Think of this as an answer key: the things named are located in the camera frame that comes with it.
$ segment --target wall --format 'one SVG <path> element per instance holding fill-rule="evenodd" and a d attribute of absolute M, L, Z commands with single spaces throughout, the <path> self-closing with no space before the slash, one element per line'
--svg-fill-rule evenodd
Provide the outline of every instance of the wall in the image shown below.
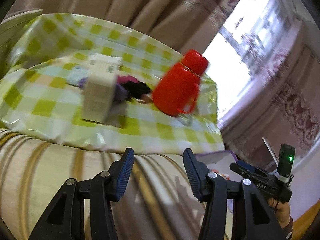
<path fill-rule="evenodd" d="M 306 44 L 320 58 L 320 30 L 301 0 L 284 0 L 290 10 L 306 25 Z"/>
<path fill-rule="evenodd" d="M 283 0 L 287 9 L 292 11 L 306 25 L 305 42 L 320 58 L 320 30 L 301 0 Z M 320 199 L 320 140 L 313 146 L 307 157 L 293 169 L 291 183 L 291 215 L 299 218 Z"/>
<path fill-rule="evenodd" d="M 293 170 L 291 216 L 298 219 L 320 199 L 320 140 Z"/>

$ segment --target thermos handle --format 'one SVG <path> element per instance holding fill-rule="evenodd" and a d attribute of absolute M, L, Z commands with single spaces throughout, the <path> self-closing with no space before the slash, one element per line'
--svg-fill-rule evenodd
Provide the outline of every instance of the thermos handle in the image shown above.
<path fill-rule="evenodd" d="M 197 103 L 198 93 L 199 93 L 199 85 L 194 83 L 194 86 L 195 86 L 195 88 L 194 88 L 195 91 L 194 91 L 194 95 L 193 95 L 193 102 L 191 103 L 190 109 L 188 111 L 185 111 L 183 109 L 178 108 L 178 112 L 180 114 L 190 114 L 193 111 L 193 109 L 195 108 L 196 103 Z"/>

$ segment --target window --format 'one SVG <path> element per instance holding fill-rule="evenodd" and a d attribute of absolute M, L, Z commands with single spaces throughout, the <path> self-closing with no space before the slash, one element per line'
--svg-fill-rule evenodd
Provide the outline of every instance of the window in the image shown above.
<path fill-rule="evenodd" d="M 245 93 L 289 26 L 278 0 L 239 1 L 203 54 L 218 87 L 218 118 Z"/>

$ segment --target metal screw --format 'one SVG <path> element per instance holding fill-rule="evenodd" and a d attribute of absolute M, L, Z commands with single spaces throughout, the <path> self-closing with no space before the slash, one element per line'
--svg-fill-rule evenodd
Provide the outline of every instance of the metal screw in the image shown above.
<path fill-rule="evenodd" d="M 103 171 L 100 173 L 100 176 L 103 177 L 103 178 L 106 178 L 110 175 L 110 172 L 109 171 Z"/>
<path fill-rule="evenodd" d="M 68 179 L 67 180 L 67 185 L 71 186 L 72 184 L 75 183 L 75 180 L 74 179 Z"/>
<path fill-rule="evenodd" d="M 244 179 L 244 180 L 243 180 L 243 184 L 249 186 L 249 185 L 251 185 L 251 180 L 249 180 L 249 179 Z"/>
<path fill-rule="evenodd" d="M 211 171 L 211 172 L 208 173 L 208 177 L 211 178 L 211 179 L 214 179 L 214 178 L 216 178 L 217 176 L 218 176 L 217 173 L 215 173 L 215 172 L 213 172 L 213 171 Z"/>

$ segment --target sleeve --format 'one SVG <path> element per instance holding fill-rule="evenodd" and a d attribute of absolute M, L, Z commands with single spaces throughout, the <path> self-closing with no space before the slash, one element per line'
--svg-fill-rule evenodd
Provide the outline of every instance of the sleeve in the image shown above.
<path fill-rule="evenodd" d="M 290 216 L 289 224 L 285 228 L 283 228 L 283 231 L 285 233 L 287 240 L 290 240 L 292 238 L 292 231 L 293 231 L 293 219 L 291 216 Z"/>

